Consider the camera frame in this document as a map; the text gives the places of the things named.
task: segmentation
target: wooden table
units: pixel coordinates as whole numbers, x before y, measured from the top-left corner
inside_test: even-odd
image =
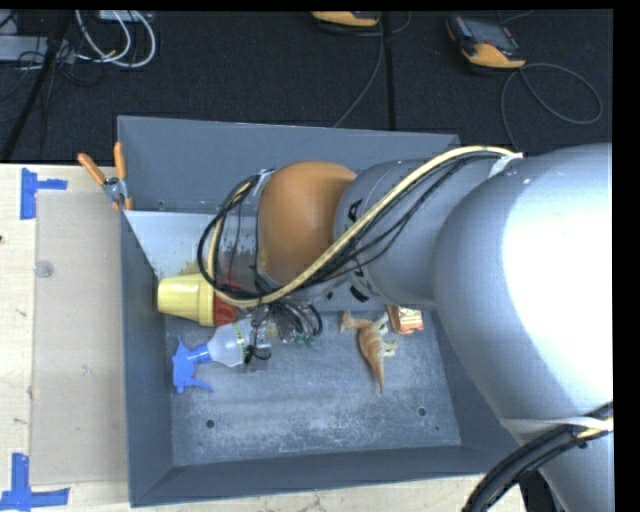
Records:
[[[30,454],[31,382],[34,333],[34,265],[37,219],[20,220],[19,185],[23,165],[0,165],[0,490],[8,489],[11,454]],[[39,179],[63,178],[76,190],[99,187],[80,166],[29,165]],[[115,169],[103,168],[107,176]],[[207,503],[152,507],[166,511],[326,511],[367,510],[457,512],[482,475],[401,482],[340,490],[268,495]],[[127,483],[68,482],[74,511],[129,510]],[[33,486],[34,491],[59,489]],[[494,506],[502,512],[526,512],[520,491],[511,489]]]

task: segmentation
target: red object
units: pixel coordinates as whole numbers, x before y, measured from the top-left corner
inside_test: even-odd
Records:
[[[231,304],[227,304],[217,293],[213,294],[213,325],[230,324],[235,321],[238,309]]]

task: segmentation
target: yellow bottle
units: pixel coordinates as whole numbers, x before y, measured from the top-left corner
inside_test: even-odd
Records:
[[[206,327],[233,322],[234,306],[222,301],[200,273],[165,277],[158,285],[158,310]]]

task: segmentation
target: cardboard piece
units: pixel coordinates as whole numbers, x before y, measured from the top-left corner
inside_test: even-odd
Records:
[[[119,224],[101,191],[38,192],[35,270],[31,483],[126,481]]]

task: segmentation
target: orange handle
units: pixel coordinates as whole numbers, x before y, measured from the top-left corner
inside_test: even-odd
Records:
[[[86,153],[78,153],[78,162],[84,167],[91,177],[95,180],[95,182],[102,186],[107,181],[104,173],[98,168],[96,163],[92,160],[92,158]]]
[[[122,154],[122,144],[120,142],[116,142],[113,145],[113,161],[116,165],[118,179],[123,180],[127,177],[127,168],[124,165],[124,155]]]
[[[113,145],[113,161],[116,166],[116,172],[118,173],[118,179],[123,180],[127,177],[127,167],[124,162],[124,155],[122,154],[122,143],[116,142]],[[133,198],[124,198],[124,209],[133,210]]]

